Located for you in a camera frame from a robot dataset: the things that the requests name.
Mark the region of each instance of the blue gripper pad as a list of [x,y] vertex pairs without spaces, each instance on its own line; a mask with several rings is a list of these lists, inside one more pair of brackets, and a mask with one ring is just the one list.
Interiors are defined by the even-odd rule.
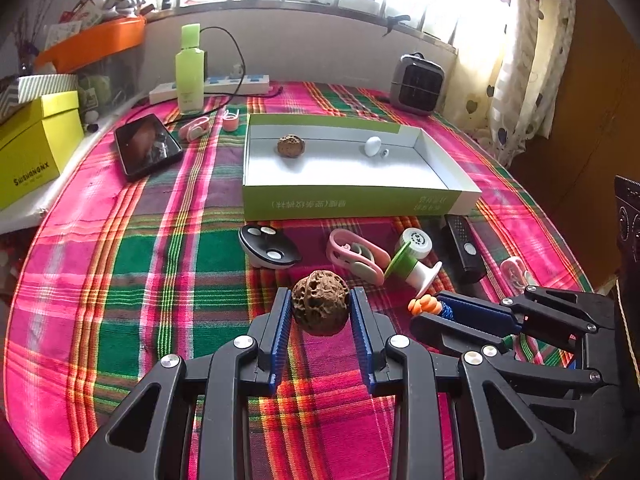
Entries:
[[507,337],[522,331],[522,327],[515,322],[513,317],[503,312],[457,298],[447,298],[447,305],[451,307],[456,323],[470,328],[498,337]]
[[442,310],[440,311],[438,316],[443,317],[444,319],[448,319],[449,321],[455,321],[451,307],[444,301],[441,301],[440,304],[442,305]]
[[362,382],[367,387],[367,391],[372,394],[375,378],[373,376],[373,351],[371,343],[367,336],[367,330],[364,326],[364,318],[360,310],[360,303],[356,297],[356,293],[350,291],[350,308],[351,308],[351,333],[353,333],[353,342],[356,346],[356,354],[358,356],[358,364],[360,365],[360,375]]
[[269,375],[271,395],[275,395],[278,386],[282,382],[282,369],[287,359],[292,313],[291,291],[288,290],[284,299],[284,305],[280,311],[280,319],[278,320],[278,326],[273,338],[273,350],[271,350],[271,373]]

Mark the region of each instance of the floral curtain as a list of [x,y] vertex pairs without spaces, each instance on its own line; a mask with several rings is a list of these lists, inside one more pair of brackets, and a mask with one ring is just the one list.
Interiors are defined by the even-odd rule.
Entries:
[[547,137],[574,31],[575,0],[466,0],[443,115],[509,166]]

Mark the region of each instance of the yellow shoebox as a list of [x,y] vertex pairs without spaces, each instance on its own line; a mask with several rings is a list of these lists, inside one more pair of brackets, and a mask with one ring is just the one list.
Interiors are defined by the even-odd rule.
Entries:
[[0,126],[0,209],[60,175],[84,137],[78,92],[38,97]]

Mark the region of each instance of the white egg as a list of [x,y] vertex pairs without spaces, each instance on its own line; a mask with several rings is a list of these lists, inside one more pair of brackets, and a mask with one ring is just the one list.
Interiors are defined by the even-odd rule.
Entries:
[[365,155],[374,156],[380,151],[380,146],[382,146],[382,140],[380,140],[380,137],[369,137],[367,142],[364,143]]

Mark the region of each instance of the table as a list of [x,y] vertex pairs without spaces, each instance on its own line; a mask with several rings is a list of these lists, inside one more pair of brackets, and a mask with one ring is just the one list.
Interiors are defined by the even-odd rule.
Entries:
[[[34,240],[6,342],[7,417],[50,478],[60,477],[162,355],[176,352],[188,359],[215,351],[268,312],[278,286],[291,287],[312,270],[331,269],[322,246],[332,229],[354,230],[393,251],[404,228],[430,224],[415,217],[272,222],[297,243],[302,263],[278,271],[251,268],[237,234],[243,224],[248,112],[359,116],[424,128],[482,190],[469,219],[488,270],[479,289],[486,297],[499,301],[511,295],[498,265],[516,255],[541,285],[591,290],[561,236],[504,168],[439,118],[398,112],[377,95],[343,86],[284,84],[275,98],[245,99],[236,132],[222,131],[218,114],[210,136],[190,144],[182,163],[133,184],[124,181],[116,164],[113,134],[98,143]],[[207,101],[208,109],[217,99]],[[153,111],[162,120],[177,115],[175,102]],[[428,264],[436,258],[431,253]],[[372,307],[408,333],[412,291],[405,283],[391,279],[380,288],[333,270],[349,286],[364,285]],[[453,290],[456,284],[441,272],[433,286]],[[512,344],[521,359],[566,364],[562,352],[529,338],[514,338]],[[288,357],[277,397],[250,401],[254,478],[386,479],[393,402],[367,395],[350,329],[324,339],[293,326]],[[446,410],[443,418],[446,422]],[[443,438],[447,478],[453,478],[450,432]],[[192,465],[196,450],[197,436]]]

